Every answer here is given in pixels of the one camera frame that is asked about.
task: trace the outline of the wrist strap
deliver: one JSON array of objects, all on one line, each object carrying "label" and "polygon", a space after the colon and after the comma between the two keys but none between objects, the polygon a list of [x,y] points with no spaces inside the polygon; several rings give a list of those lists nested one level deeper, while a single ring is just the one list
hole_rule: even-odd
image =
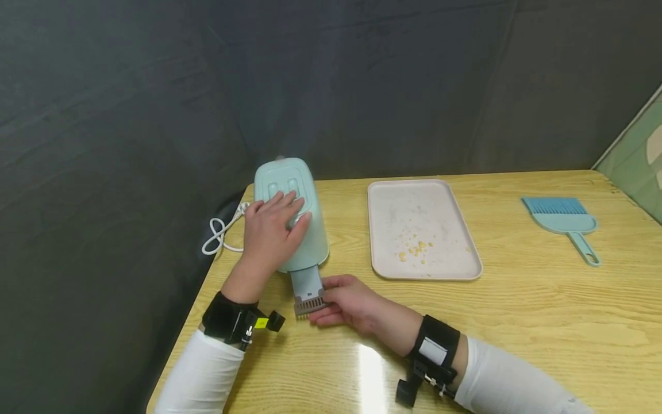
[{"label": "wrist strap", "polygon": [[434,386],[440,395],[453,396],[446,386],[457,376],[451,365],[459,338],[460,332],[457,329],[425,315],[414,348],[407,355],[410,360],[407,380],[398,382],[395,397],[399,403],[413,407],[418,388],[423,381]]},{"label": "wrist strap", "polygon": [[258,309],[258,303],[236,303],[220,291],[203,314],[205,335],[222,339],[226,344],[241,344],[245,350],[251,343],[255,329],[269,329],[278,332],[285,318],[272,311],[267,317]]}]

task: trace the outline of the brush bristles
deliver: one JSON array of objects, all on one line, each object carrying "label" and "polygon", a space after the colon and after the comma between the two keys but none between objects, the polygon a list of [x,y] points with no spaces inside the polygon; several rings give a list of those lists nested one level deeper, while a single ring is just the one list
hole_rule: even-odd
[{"label": "brush bristles", "polygon": [[318,311],[327,306],[328,304],[325,303],[321,297],[313,297],[307,301],[296,303],[294,305],[294,314],[297,316],[297,319],[305,319],[306,315],[309,313]]},{"label": "brush bristles", "polygon": [[588,214],[574,197],[523,197],[532,214]]}]

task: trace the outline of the light blue vacuum cleaner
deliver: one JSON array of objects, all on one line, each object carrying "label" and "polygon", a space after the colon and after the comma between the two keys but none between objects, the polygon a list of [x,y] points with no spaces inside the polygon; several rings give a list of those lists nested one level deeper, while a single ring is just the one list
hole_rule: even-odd
[{"label": "light blue vacuum cleaner", "polygon": [[297,317],[302,317],[327,306],[322,300],[324,287],[319,265],[329,255],[329,243],[315,182],[303,160],[280,158],[258,168],[255,172],[254,200],[269,201],[279,190],[285,194],[296,191],[297,198],[305,199],[303,207],[289,223],[290,227],[306,212],[312,213],[310,226],[299,249],[278,269],[290,274],[295,296],[294,312]]}]

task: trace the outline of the white plastic tray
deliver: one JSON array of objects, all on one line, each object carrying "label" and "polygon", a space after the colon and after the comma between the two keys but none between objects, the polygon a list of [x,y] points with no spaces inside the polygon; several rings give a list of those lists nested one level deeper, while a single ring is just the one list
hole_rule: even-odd
[{"label": "white plastic tray", "polygon": [[389,279],[472,280],[483,264],[453,192],[442,180],[368,186],[370,249]]}]

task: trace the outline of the gray wall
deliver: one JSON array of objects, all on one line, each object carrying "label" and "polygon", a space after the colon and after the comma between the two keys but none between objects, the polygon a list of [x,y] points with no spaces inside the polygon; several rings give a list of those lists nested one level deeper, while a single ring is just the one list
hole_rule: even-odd
[{"label": "gray wall", "polygon": [[141,410],[255,166],[588,168],[657,0],[0,0],[0,412]]}]

